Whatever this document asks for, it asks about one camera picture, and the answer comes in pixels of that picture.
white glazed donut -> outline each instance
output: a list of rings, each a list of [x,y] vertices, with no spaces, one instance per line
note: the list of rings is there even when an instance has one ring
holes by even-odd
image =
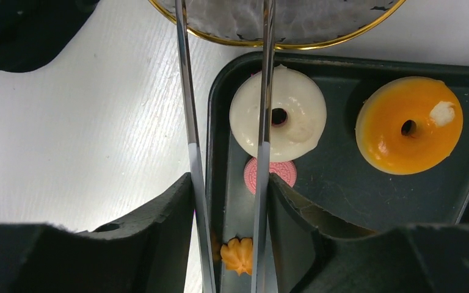
[[[236,141],[253,157],[258,152],[260,89],[261,72],[238,89],[229,112]],[[274,68],[272,121],[271,162],[291,161],[313,150],[326,124],[326,103],[315,82],[283,65]]]

white tabletop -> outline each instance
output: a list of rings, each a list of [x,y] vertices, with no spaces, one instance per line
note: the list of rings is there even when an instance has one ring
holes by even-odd
[[[251,49],[190,46],[205,146],[211,83]],[[370,32],[313,53],[469,65],[469,1],[408,0]],[[147,0],[101,0],[50,64],[0,72],[0,222],[92,230],[188,170],[176,29]],[[196,234],[186,292],[200,292]]]

orange donut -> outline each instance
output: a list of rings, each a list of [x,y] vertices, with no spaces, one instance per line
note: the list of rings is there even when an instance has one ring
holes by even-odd
[[[408,175],[448,157],[462,128],[461,105],[442,81],[409,77],[371,95],[358,114],[355,134],[358,149],[373,167]]]

gray marble plate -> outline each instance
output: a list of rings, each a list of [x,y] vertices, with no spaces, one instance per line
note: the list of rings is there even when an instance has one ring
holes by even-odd
[[[149,0],[175,21],[175,0]],[[278,48],[320,48],[356,37],[393,13],[405,0],[276,0]],[[187,0],[189,29],[225,45],[259,46],[262,0]]]

metal rod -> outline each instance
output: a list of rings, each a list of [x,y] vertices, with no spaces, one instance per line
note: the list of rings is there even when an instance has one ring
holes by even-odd
[[[274,0],[263,1],[263,69],[261,73],[260,130],[253,236],[251,293],[265,292],[267,185],[271,160],[272,75],[274,73]]]
[[[175,0],[175,7],[189,165],[195,194],[195,219],[197,221],[200,262],[202,264],[202,288],[204,293],[216,293],[212,259],[213,253],[211,249],[211,232],[209,229],[210,222],[208,203],[206,200],[204,175],[202,172],[200,146],[198,144],[197,113],[195,111],[195,96],[193,93],[189,45],[187,41],[185,0]]]

